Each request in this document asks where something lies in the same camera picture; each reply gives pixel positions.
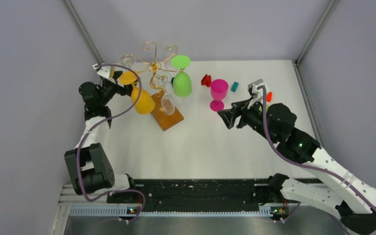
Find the green plastic goblet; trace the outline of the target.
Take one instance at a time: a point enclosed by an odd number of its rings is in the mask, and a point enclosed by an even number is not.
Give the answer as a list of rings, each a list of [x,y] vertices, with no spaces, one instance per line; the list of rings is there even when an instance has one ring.
[[[191,64],[191,59],[186,55],[177,55],[171,60],[171,65],[178,69],[174,76],[173,89],[179,97],[187,97],[192,92],[192,81],[185,69]]]

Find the clear stemmed wine glass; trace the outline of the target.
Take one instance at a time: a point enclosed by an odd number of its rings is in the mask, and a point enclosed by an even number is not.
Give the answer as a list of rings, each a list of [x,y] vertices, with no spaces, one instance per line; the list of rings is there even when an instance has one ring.
[[[153,76],[153,85],[155,89],[160,90],[163,93],[161,98],[161,109],[168,116],[175,112],[174,99],[167,91],[167,86],[171,82],[171,79],[171,74],[166,71],[158,72]]]

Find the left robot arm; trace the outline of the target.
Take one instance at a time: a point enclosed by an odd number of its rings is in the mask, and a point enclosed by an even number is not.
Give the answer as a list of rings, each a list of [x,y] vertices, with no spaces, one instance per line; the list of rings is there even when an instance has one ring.
[[[119,190],[121,199],[132,202],[138,194],[133,179],[128,174],[114,173],[102,147],[112,124],[107,104],[116,94],[130,96],[132,87],[105,79],[101,85],[85,82],[78,91],[85,103],[85,131],[76,147],[64,155],[73,189],[78,195],[82,189],[87,194],[102,189]]]

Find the clear short wine glass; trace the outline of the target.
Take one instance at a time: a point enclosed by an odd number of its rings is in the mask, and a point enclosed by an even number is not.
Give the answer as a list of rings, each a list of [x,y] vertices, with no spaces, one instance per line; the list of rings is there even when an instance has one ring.
[[[174,56],[178,55],[178,47],[174,42],[165,42],[162,45],[162,61],[168,62]]]

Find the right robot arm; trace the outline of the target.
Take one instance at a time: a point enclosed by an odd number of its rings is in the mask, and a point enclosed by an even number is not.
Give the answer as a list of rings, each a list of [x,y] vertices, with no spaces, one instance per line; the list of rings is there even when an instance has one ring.
[[[301,183],[277,173],[270,178],[268,197],[297,201],[322,210],[346,228],[369,235],[376,231],[376,188],[354,176],[339,164],[308,133],[294,126],[297,119],[281,103],[265,107],[264,102],[250,99],[235,102],[218,111],[228,129],[245,126],[264,137],[272,150],[284,161],[311,173],[325,188]]]

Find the clear tall flute glass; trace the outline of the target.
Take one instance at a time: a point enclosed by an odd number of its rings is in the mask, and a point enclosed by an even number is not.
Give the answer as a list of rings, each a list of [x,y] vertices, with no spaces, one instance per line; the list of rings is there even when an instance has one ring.
[[[121,65],[123,67],[126,67],[126,68],[129,68],[129,69],[132,69],[133,71],[137,72],[136,70],[134,70],[133,68],[133,65],[138,62],[138,59],[136,58],[135,55],[133,54],[123,54],[121,56],[119,56],[116,60],[116,63],[118,65]]]

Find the orange plastic goblet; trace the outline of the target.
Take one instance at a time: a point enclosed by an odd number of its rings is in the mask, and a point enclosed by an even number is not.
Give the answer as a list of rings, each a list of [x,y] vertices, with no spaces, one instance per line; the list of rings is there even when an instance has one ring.
[[[131,86],[132,91],[130,97],[131,101],[135,102],[140,92],[140,88],[136,86],[137,77],[132,72],[126,71],[119,77],[118,80],[122,85]],[[136,102],[134,108],[136,109],[138,114],[146,115],[153,111],[153,109],[155,108],[155,102],[153,101],[153,98],[150,96],[150,94],[146,90],[142,89],[141,95],[139,96],[139,99]]]

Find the pink plastic goblet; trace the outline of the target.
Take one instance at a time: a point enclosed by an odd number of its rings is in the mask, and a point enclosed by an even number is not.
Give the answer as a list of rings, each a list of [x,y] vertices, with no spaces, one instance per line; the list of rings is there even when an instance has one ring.
[[[223,99],[226,97],[228,92],[229,84],[224,79],[216,79],[211,82],[211,97],[213,101],[210,103],[210,108],[217,112],[224,109]]]

